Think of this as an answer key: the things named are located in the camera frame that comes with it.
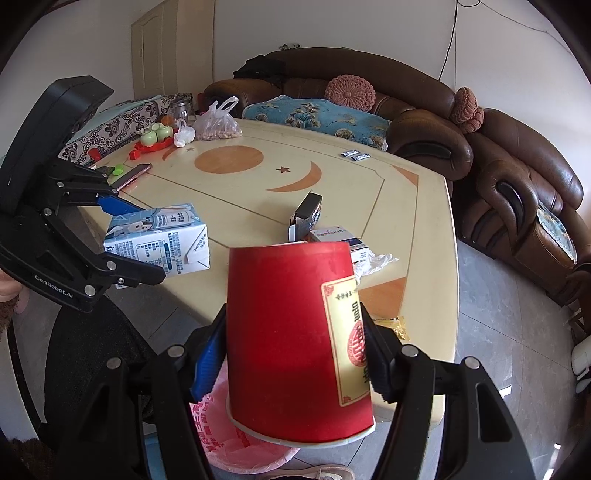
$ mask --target orange circle pattern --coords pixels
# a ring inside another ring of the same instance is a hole
[[[217,147],[207,150],[195,159],[195,167],[207,173],[238,173],[261,164],[260,150],[244,145]]]

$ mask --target wire on wall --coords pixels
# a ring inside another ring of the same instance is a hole
[[[534,30],[536,32],[541,32],[541,33],[545,33],[547,34],[550,38],[552,38],[558,45],[560,45],[566,52],[568,52],[569,55],[571,55],[574,58],[573,53],[555,36],[553,36],[548,30],[544,30],[542,28],[535,28],[535,27],[530,27],[529,25],[525,25],[511,17],[508,17],[507,15],[502,14],[501,12],[495,10],[494,8],[490,7],[489,5],[487,5],[486,3],[484,3],[482,0],[478,0],[477,3],[473,4],[473,5],[464,5],[463,3],[461,3],[459,0],[456,0],[456,9],[454,11],[453,14],[453,27],[452,27],[452,37],[449,41],[449,45],[447,46],[447,53],[445,55],[445,60],[443,61],[443,66],[441,67],[441,72],[439,73],[439,77],[437,78],[437,80],[441,81],[441,76],[443,75],[443,70],[445,70],[445,66],[447,64],[447,59],[449,57],[449,51],[452,48],[452,43],[454,43],[454,71],[456,70],[456,66],[457,66],[457,31],[456,31],[456,24],[457,24],[457,7],[458,5],[460,7],[463,8],[472,8],[472,7],[478,7],[478,5],[482,4],[483,6],[487,7],[488,10],[496,13],[497,15],[506,18],[507,20],[512,21],[513,23],[516,23],[518,25],[521,25],[522,27],[525,28],[529,28],[530,30]],[[454,89],[456,88],[456,77],[454,74]]]

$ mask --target round crocheted pillow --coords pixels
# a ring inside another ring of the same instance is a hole
[[[357,75],[339,75],[326,86],[324,98],[331,102],[369,112],[375,103],[374,87]]]
[[[468,121],[459,124],[458,128],[462,131],[463,134],[471,134],[474,133],[482,126],[482,122],[484,122],[484,110],[481,106],[476,108],[476,113],[472,118]]]
[[[449,119],[456,125],[460,125],[474,116],[476,108],[478,108],[478,104],[474,92],[468,87],[461,87],[456,92],[456,102]]]

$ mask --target smartphone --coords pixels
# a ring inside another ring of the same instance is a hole
[[[121,190],[122,188],[126,187],[131,182],[136,180],[142,173],[146,173],[151,168],[151,163],[141,163],[137,167],[133,168],[132,170],[129,170],[129,172],[115,180],[111,184],[111,187],[113,187],[116,190]]]

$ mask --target gray tiled floor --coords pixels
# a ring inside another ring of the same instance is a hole
[[[85,230],[75,213],[69,218],[75,231]],[[88,231],[80,237],[91,244]],[[458,244],[460,318],[456,361],[477,356],[495,385],[511,386],[505,401],[514,415],[538,479],[556,457],[568,427],[574,401],[574,375],[570,369],[569,311],[560,308],[529,281],[500,262],[467,245]],[[109,297],[128,315],[157,352],[183,343],[199,326],[173,299],[156,288],[109,290]],[[30,306],[16,316],[15,331],[21,361],[33,400],[43,412],[44,362],[51,327],[58,307],[32,294]],[[350,445],[325,450],[302,449],[285,468],[300,469],[321,463],[349,465],[359,480],[368,480],[375,468],[390,424]],[[442,425],[430,433],[421,480],[432,480],[437,467]],[[219,479],[240,475],[216,470]]]

